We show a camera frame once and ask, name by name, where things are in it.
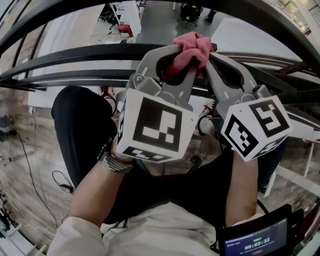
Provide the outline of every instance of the white marker cube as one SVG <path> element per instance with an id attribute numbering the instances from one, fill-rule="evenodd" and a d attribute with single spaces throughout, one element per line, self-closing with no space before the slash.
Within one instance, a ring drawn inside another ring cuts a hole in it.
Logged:
<path id="1" fill-rule="evenodd" d="M 181 159 L 198 117 L 160 97 L 129 88 L 120 112 L 116 151 L 157 163 Z"/>
<path id="2" fill-rule="evenodd" d="M 278 96 L 229 107 L 221 133 L 244 161 L 274 150 L 293 126 Z"/>

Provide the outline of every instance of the knee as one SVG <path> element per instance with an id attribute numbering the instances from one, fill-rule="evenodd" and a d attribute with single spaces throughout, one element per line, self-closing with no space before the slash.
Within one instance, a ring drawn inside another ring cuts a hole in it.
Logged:
<path id="1" fill-rule="evenodd" d="M 51 110 L 52 117 L 55 118 L 55 113 L 68 113 L 69 110 L 77 108 L 77 105 L 81 105 L 86 90 L 88 89 L 76 85 L 63 88 L 54 100 Z"/>

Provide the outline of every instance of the white shirt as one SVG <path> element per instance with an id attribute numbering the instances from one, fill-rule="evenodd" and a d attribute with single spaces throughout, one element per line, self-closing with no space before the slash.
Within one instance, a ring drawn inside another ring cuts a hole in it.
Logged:
<path id="1" fill-rule="evenodd" d="M 69 217 L 59 227 L 48 256 L 215 256 L 215 228 L 171 202 L 99 229 Z"/>

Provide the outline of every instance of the display screen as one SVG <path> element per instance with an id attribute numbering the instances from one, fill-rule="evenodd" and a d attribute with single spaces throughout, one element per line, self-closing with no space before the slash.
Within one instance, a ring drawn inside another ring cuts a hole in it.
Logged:
<path id="1" fill-rule="evenodd" d="M 261 229 L 224 242 L 225 255 L 263 256 L 272 253 L 287 243 L 287 218 Z"/>

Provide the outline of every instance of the pink cloth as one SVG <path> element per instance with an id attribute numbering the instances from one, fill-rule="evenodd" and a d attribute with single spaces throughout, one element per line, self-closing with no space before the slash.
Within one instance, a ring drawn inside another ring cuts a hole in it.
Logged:
<path id="1" fill-rule="evenodd" d="M 173 43 L 180 46 L 182 53 L 175 57 L 173 63 L 167 68 L 166 74 L 169 76 L 174 76 L 182 71 L 193 57 L 199 61 L 196 75 L 200 75 L 201 69 L 209 60 L 209 53 L 214 52 L 210 37 L 204 37 L 196 32 L 178 36 L 173 40 Z"/>

